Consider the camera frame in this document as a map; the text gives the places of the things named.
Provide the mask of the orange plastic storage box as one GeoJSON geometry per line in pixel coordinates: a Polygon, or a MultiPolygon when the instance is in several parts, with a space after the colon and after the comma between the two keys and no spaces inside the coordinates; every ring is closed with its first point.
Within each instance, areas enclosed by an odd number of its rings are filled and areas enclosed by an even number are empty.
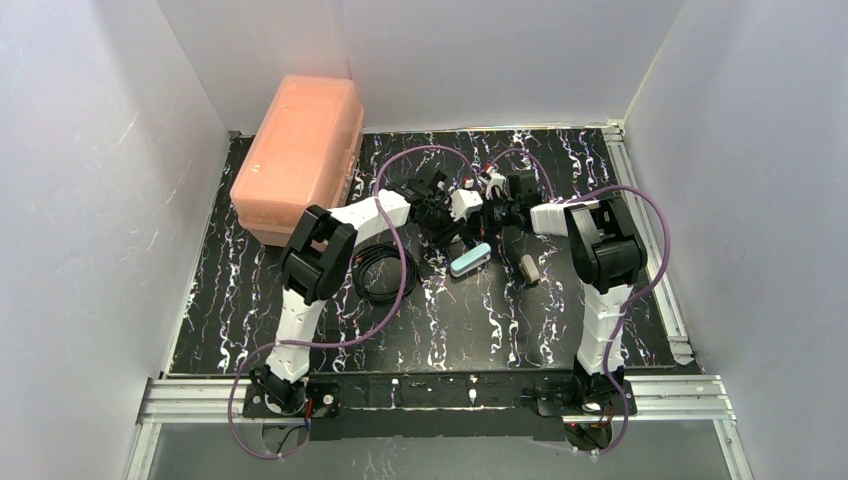
{"type": "Polygon", "coordinates": [[[342,205],[364,114],[349,79],[285,76],[230,189],[240,226],[263,245],[283,247],[307,207],[342,205]]]}

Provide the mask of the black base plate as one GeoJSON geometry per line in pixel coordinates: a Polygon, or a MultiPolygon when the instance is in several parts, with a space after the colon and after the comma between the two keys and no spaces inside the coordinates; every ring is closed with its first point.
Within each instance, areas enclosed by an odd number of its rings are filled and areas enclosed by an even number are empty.
{"type": "Polygon", "coordinates": [[[285,415],[252,385],[236,396],[244,419],[308,423],[314,441],[403,436],[611,438],[610,423],[638,409],[629,383],[604,406],[574,406],[569,370],[312,373],[306,401],[285,415]]]}

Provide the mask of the aluminium frame rail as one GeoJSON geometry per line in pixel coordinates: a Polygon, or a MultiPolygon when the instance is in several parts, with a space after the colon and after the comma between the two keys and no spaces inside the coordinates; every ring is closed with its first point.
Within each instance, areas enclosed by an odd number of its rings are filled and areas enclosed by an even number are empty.
{"type": "Polygon", "coordinates": [[[609,454],[564,442],[569,414],[541,417],[524,389],[569,381],[583,296],[565,239],[510,231],[479,273],[453,279],[448,255],[404,231],[423,282],[374,338],[313,354],[320,407],[311,441],[270,453],[281,416],[243,418],[235,370],[269,342],[282,308],[276,250],[236,223],[228,199],[249,139],[232,142],[171,363],[148,383],[128,479],[748,479],[721,378],[701,372],[668,280],[624,319],[628,422],[609,454]]]}

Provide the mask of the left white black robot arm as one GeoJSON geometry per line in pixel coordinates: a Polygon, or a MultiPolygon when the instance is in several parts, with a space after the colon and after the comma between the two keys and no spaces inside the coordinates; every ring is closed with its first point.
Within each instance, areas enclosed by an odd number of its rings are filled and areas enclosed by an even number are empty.
{"type": "Polygon", "coordinates": [[[253,387],[283,414],[298,413],[317,322],[344,283],[355,248],[408,223],[452,239],[482,205],[473,190],[409,180],[344,207],[308,207],[283,251],[281,318],[265,364],[250,372],[253,387]]]}

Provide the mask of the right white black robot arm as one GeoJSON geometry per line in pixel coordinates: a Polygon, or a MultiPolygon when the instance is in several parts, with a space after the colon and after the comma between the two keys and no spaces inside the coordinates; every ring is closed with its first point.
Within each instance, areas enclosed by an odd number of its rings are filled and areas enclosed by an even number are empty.
{"type": "Polygon", "coordinates": [[[647,253],[625,199],[624,187],[604,187],[564,203],[547,203],[531,172],[501,175],[487,169],[481,228],[507,226],[569,240],[584,292],[582,337],[565,397],[587,409],[604,406],[623,389],[622,313],[647,253]]]}

